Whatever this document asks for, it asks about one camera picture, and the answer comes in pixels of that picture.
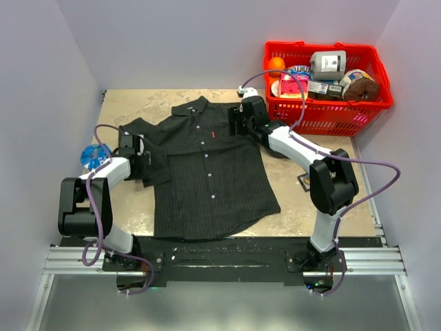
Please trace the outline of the black pinstriped button shirt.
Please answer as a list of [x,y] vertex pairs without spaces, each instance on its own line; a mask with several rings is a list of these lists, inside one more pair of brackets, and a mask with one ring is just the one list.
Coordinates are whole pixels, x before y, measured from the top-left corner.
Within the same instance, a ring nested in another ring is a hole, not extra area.
[[280,212],[259,145],[229,133],[233,107],[199,97],[156,125],[142,118],[122,125],[143,135],[150,153],[143,184],[154,189],[155,236],[218,239]]

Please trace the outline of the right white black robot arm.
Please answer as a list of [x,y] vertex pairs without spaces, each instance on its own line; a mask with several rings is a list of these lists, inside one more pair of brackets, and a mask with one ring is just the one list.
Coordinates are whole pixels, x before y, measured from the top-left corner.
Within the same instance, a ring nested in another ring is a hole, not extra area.
[[309,196],[317,214],[304,265],[316,271],[324,270],[337,253],[341,214],[359,192],[355,173],[347,160],[349,155],[342,149],[332,151],[313,144],[281,120],[271,120],[262,97],[246,97],[227,113],[231,135],[250,136],[306,171]]

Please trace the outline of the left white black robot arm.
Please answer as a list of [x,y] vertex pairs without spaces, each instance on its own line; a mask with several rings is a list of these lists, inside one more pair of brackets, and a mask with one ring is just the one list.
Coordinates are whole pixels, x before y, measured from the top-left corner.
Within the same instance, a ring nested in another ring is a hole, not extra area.
[[102,252],[117,256],[126,270],[146,268],[139,241],[114,224],[110,191],[122,181],[144,179],[151,164],[150,152],[143,137],[124,132],[119,137],[117,153],[104,144],[93,146],[97,158],[89,172],[61,182],[58,231],[64,237],[86,241],[81,261],[93,266]]

